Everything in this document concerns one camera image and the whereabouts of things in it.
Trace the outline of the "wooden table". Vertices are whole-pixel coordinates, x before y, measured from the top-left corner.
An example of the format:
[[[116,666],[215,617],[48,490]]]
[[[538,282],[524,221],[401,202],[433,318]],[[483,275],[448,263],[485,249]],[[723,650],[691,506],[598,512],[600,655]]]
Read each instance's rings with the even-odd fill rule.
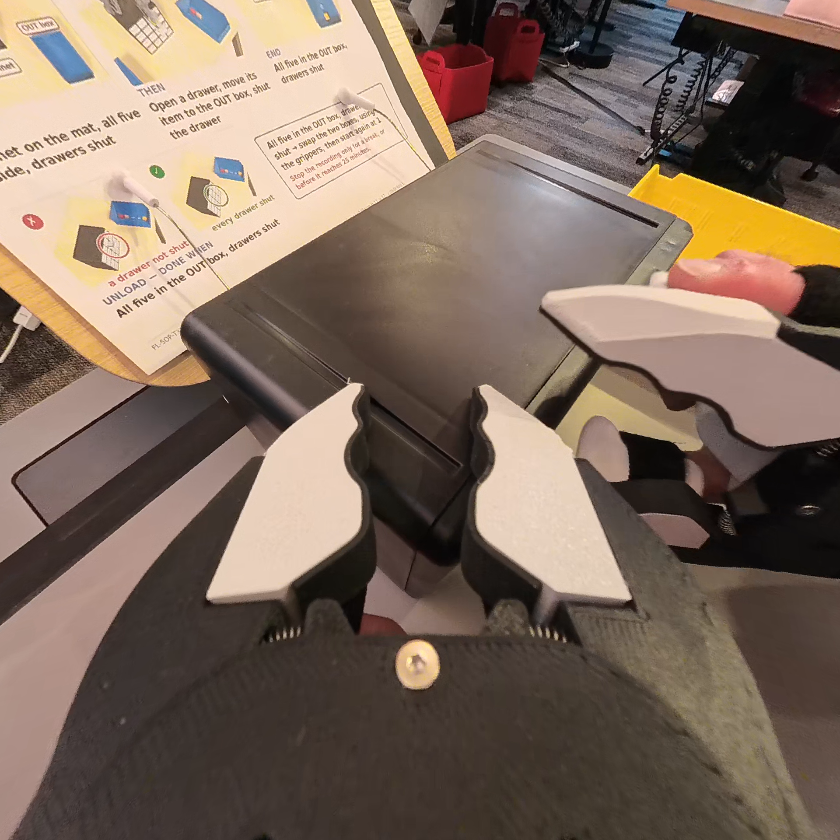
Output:
[[[666,6],[766,34],[839,49],[837,28],[788,16],[786,1],[667,1]]]

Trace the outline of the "instruction sheet on wooden board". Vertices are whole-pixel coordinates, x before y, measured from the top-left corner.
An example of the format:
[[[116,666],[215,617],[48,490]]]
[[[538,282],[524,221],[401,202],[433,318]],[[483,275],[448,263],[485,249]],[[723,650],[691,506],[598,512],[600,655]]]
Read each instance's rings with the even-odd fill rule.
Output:
[[[434,167],[455,157],[451,133],[433,97],[402,21],[391,1],[354,2],[365,26],[380,50],[414,129],[430,153]],[[398,63],[397,71],[390,69]],[[124,380],[141,385],[187,386],[208,381],[208,375],[194,355],[186,350],[152,374],[119,351],[78,312],[69,306],[36,273],[27,268],[6,247],[1,247],[1,287],[17,304],[31,311],[59,339],[89,363]]]

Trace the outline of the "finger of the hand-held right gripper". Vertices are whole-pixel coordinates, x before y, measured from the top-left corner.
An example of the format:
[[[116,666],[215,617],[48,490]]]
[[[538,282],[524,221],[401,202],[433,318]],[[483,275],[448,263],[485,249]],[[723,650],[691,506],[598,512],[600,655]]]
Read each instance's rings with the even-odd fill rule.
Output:
[[[745,443],[781,449],[838,439],[838,329],[753,301],[651,286],[553,290],[541,310],[594,357],[714,407]]]
[[[576,449],[664,543],[683,552],[715,549],[736,535],[728,494],[775,458],[731,435],[709,406],[699,406],[695,419],[702,446],[691,452],[622,431],[604,416],[584,424]]]

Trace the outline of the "red storage bin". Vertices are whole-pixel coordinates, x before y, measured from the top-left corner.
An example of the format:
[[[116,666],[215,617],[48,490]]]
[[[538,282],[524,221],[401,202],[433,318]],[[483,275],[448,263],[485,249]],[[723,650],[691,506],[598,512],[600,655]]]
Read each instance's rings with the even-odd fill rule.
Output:
[[[492,83],[532,82],[543,41],[539,23],[525,17],[517,3],[499,2],[486,22],[483,42],[483,49],[493,59]]]
[[[477,45],[428,49],[417,61],[447,124],[487,109],[494,59]]]

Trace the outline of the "printed instruction poster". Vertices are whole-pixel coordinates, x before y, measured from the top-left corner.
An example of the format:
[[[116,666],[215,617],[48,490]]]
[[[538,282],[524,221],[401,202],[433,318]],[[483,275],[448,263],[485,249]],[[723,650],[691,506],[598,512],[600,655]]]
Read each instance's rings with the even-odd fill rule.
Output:
[[[2,2],[1,85],[2,246],[147,375],[190,312],[435,168],[354,2]]]

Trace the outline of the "grey work mat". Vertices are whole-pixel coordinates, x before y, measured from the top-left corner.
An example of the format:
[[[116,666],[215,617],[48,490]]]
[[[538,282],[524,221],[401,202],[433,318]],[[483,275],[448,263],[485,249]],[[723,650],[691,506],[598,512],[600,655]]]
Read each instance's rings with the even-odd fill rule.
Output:
[[[94,371],[2,426],[2,570],[153,446],[210,407],[209,385],[141,388]],[[248,458],[246,429],[2,622],[2,838],[46,772],[110,622],[157,554]],[[838,582],[695,566],[749,661],[791,776],[823,838],[838,838]]]

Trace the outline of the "yellow plastic bin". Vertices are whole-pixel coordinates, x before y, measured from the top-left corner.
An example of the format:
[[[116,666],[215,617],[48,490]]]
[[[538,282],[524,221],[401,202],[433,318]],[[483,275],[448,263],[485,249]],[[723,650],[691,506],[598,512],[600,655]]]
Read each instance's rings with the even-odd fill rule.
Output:
[[[667,177],[655,167],[630,192],[643,203],[688,223],[682,256],[709,258],[735,248],[790,262],[838,260],[838,230],[688,175]]]

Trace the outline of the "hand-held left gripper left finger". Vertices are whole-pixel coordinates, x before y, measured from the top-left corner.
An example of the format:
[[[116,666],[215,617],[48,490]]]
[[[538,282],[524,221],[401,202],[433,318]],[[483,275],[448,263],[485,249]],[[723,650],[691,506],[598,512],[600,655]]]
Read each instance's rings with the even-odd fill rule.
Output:
[[[370,399],[347,384],[268,447],[206,590],[214,605],[278,602],[294,621],[318,600],[361,630],[376,569],[365,483]]]

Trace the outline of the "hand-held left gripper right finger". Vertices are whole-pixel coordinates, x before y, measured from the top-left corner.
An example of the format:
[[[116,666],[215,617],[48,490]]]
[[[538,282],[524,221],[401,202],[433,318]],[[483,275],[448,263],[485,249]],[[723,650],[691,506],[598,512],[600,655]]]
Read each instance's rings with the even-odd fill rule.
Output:
[[[489,617],[515,602],[533,632],[571,632],[578,612],[633,621],[633,596],[573,450],[484,384],[471,395],[461,570]]]

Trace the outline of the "person's right hand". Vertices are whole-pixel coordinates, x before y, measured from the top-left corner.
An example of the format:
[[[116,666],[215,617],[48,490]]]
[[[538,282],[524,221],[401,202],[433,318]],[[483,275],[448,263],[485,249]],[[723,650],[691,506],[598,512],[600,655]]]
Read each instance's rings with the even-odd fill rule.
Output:
[[[793,312],[805,291],[805,279],[793,266],[738,249],[711,259],[681,259],[669,271],[655,272],[648,283],[752,301],[783,316]]]

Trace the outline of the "black drawer cabinet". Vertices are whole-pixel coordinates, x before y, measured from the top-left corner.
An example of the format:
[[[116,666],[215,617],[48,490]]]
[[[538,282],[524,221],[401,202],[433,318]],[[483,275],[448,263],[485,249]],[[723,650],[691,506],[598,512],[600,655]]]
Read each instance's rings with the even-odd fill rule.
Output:
[[[474,387],[555,430],[599,363],[541,313],[544,295],[643,284],[691,238],[672,213],[482,138],[196,309],[182,339],[280,432],[365,386],[379,564],[419,597],[459,559]]]

